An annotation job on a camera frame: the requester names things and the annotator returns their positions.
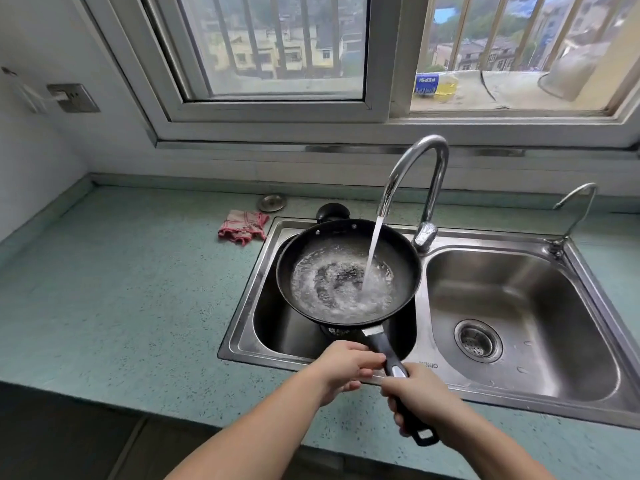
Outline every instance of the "stainless steel sink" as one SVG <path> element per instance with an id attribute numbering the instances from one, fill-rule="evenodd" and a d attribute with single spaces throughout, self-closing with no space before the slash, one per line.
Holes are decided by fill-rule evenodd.
<path id="1" fill-rule="evenodd" d="M 220 358 L 295 371 L 336 339 L 276 286 L 278 252 L 313 224 L 276 218 Z M 640 428 L 638 346 L 574 245 L 556 260 L 548 238 L 440 229 L 414 300 L 385 323 L 392 345 L 464 399 Z"/>

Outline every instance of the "countertop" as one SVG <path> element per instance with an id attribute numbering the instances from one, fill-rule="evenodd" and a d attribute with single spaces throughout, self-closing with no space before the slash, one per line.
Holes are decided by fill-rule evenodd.
<path id="1" fill-rule="evenodd" d="M 98 187 L 0 269 L 0 380 L 225 426 L 290 372 L 219 360 L 218 348 L 262 243 L 219 241 L 229 209 L 258 196 Z M 313 217 L 324 199 L 290 198 L 279 215 Z M 342 201 L 372 218 L 375 203 Z M 387 222 L 417 224 L 395 203 Z M 436 206 L 440 227 L 559 233 L 572 214 Z M 640 216 L 590 217 L 581 254 L 640 340 Z M 640 431 L 474 404 L 557 478 L 626 479 Z M 340 395 L 304 444 L 460 478 L 464 459 L 397 434 L 379 389 Z"/>

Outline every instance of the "frying pan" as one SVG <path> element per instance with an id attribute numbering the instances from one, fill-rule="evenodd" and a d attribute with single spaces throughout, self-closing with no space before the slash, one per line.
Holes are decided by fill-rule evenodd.
<path id="1" fill-rule="evenodd" d="M 349 216 L 349 209 L 339 203 L 318 209 L 318 224 L 295 236 L 280 255 L 278 288 L 288 304 L 309 320 L 339 330 L 361 329 L 370 348 L 386 355 L 387 375 L 409 377 L 382 323 L 407 305 L 418 290 L 420 258 L 407 238 L 383 225 L 374 255 L 374 290 L 365 299 L 357 298 L 365 296 L 353 293 L 362 286 L 375 223 Z M 396 404 L 404 416 L 405 430 L 418 445 L 438 442 L 433 427 L 416 418 L 398 398 Z M 431 435 L 422 437 L 424 430 Z"/>

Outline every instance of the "white wall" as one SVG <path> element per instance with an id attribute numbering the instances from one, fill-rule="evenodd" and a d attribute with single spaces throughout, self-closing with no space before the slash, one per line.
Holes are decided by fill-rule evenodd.
<path id="1" fill-rule="evenodd" d="M 87 171 L 48 116 L 29 112 L 6 79 L 0 75 L 0 241 Z"/>
<path id="2" fill-rule="evenodd" d="M 65 114 L 52 123 L 91 171 L 244 180 L 383 185 L 397 157 L 312 153 L 157 150 L 138 107 L 77 0 L 3 0 L 0 47 L 10 67 L 34 87 L 81 82 L 99 114 Z M 428 184 L 433 160 L 417 163 L 403 182 Z M 452 157 L 444 187 L 502 191 L 569 191 L 596 180 L 605 194 L 640 194 L 640 161 Z"/>

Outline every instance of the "chrome faucet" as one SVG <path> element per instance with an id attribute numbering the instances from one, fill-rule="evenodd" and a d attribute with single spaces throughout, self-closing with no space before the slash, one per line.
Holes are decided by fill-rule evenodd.
<path id="1" fill-rule="evenodd" d="M 429 192 L 427 193 L 427 202 L 424 204 L 420 224 L 412 240 L 413 247 L 418 250 L 419 253 L 426 253 L 429 250 L 431 243 L 438 233 L 438 228 L 436 224 L 431 222 L 431 218 L 433 217 L 433 208 L 436 205 L 438 193 L 440 193 L 444 174 L 447 170 L 447 164 L 449 163 L 449 145 L 447 144 L 447 140 L 437 135 L 425 136 L 405 151 L 404 155 L 402 155 L 398 163 L 396 163 L 394 169 L 391 170 L 391 175 L 389 175 L 385 190 L 382 193 L 380 205 L 378 206 L 378 217 L 387 217 L 394 193 L 396 193 L 396 189 L 400 185 L 400 182 L 402 182 L 406 172 L 424 152 L 432 148 L 436 150 L 436 168 L 433 171 Z"/>
<path id="2" fill-rule="evenodd" d="M 564 245 L 569 239 L 569 237 L 571 236 L 573 229 L 575 229 L 575 227 L 578 224 L 580 224 L 583 220 L 585 220 L 587 218 L 587 215 L 589 215 L 591 204 L 593 204 L 593 199 L 595 199 L 596 194 L 598 193 L 598 185 L 594 182 L 580 185 L 580 187 L 576 188 L 576 190 L 573 190 L 567 193 L 567 195 L 565 195 L 563 199 L 560 202 L 556 203 L 553 207 L 553 210 L 561 209 L 565 203 L 570 201 L 573 197 L 578 195 L 583 190 L 587 190 L 587 189 L 590 190 L 590 193 L 589 193 L 590 197 L 589 197 L 589 202 L 584 209 L 584 212 L 581 213 L 581 215 L 576 220 L 573 221 L 573 224 L 569 226 L 569 229 L 567 229 L 562 236 L 554 240 L 546 239 L 546 242 L 549 243 L 549 252 L 553 254 L 553 256 L 555 256 L 556 259 L 560 259 L 562 256 L 564 256 Z"/>

